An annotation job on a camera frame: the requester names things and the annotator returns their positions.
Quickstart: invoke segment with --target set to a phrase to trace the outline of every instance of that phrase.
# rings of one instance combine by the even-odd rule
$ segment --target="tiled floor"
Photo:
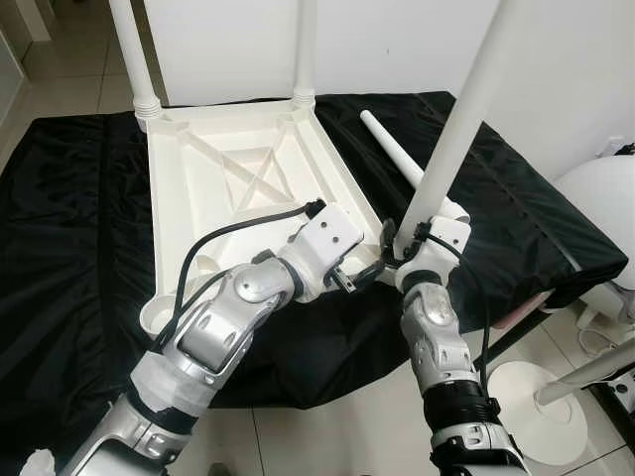
[[[131,109],[132,93],[105,0],[57,0],[60,26],[52,44],[32,45],[24,65],[32,80],[6,144],[0,171],[37,117],[109,113]],[[147,22],[142,39],[157,91],[166,101]],[[565,309],[528,334],[491,365],[527,360],[557,375],[586,361],[575,340],[579,307]],[[474,354],[480,332],[466,336]],[[492,339],[501,335],[495,331]],[[582,457],[565,467],[530,461],[535,476],[632,476],[635,458],[595,399],[578,392],[589,440]],[[255,409],[210,411],[190,445],[171,466],[174,476],[205,476],[224,461],[237,476],[436,475],[429,461],[431,436],[408,365],[331,404],[309,411]]]

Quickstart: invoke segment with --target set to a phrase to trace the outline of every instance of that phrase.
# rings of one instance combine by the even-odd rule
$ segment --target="round white base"
[[[569,394],[549,405],[536,392],[557,377],[529,362],[508,362],[489,377],[487,389],[498,399],[500,420],[523,454],[534,461],[560,466],[576,461],[586,446],[586,418]]]

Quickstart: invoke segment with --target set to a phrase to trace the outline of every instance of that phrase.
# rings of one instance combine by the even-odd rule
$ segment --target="black cloth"
[[[329,95],[316,114],[380,218],[403,217],[413,190],[358,118],[371,110],[421,165],[447,93]],[[471,215],[465,256],[494,320],[537,292],[553,306],[615,277],[625,256],[483,125],[449,196]],[[36,447],[64,461],[150,344],[138,324],[154,291],[146,138],[132,113],[38,119],[0,178],[0,473]],[[482,326],[462,269],[449,291],[462,330]],[[293,303],[256,332],[213,404],[323,404],[407,358],[400,297],[375,284]]]

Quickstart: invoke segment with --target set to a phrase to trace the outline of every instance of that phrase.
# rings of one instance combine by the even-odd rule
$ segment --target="white cylinder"
[[[388,157],[392,159],[397,169],[399,169],[399,172],[402,173],[413,188],[417,188],[424,176],[424,171],[419,167],[419,164],[410,157],[370,111],[361,111],[359,117],[384,151],[386,151]],[[450,200],[446,196],[441,204],[438,215],[451,218],[452,220],[462,221],[463,223],[469,223],[469,215],[467,212],[458,203]]]
[[[316,70],[317,23],[317,0],[299,0],[296,80],[293,98],[294,104],[297,107],[313,107],[316,104],[314,81]]]
[[[145,132],[146,120],[161,114],[161,101],[152,86],[130,0],[109,1],[121,53],[132,86],[135,116],[139,126]]]
[[[570,394],[576,389],[606,378],[619,369],[635,362],[635,339],[624,342],[619,347],[610,350],[561,379],[552,382],[536,392],[536,402],[542,406],[548,405]]]
[[[417,225],[439,212],[498,88],[520,28],[525,2],[501,0],[460,96],[454,103],[426,174],[415,191],[395,237],[395,255],[403,258]]]

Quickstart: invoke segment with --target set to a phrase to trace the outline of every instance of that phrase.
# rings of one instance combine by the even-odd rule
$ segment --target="white tube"
[[[130,0],[109,0],[112,19],[119,38],[121,53],[126,63],[132,86],[135,116],[141,130],[146,132],[146,120],[161,114],[161,101],[155,94],[146,57],[143,54],[135,15]]]
[[[313,107],[316,104],[314,80],[316,70],[317,23],[317,0],[299,0],[296,81],[294,84],[293,98],[296,107]]]
[[[539,405],[548,405],[574,390],[606,378],[633,362],[635,362],[635,339],[630,339],[536,392],[536,402]]]
[[[422,168],[408,155],[370,111],[361,111],[359,117],[384,151],[386,151],[386,154],[393,160],[399,172],[402,173],[413,188],[417,188],[424,176]],[[438,215],[469,223],[469,215],[463,207],[447,197],[444,197]]]
[[[429,221],[439,212],[498,88],[521,25],[525,3],[500,0],[461,94],[447,118],[426,174],[395,237],[395,255],[398,258],[403,258],[404,249],[412,242],[417,225]]]

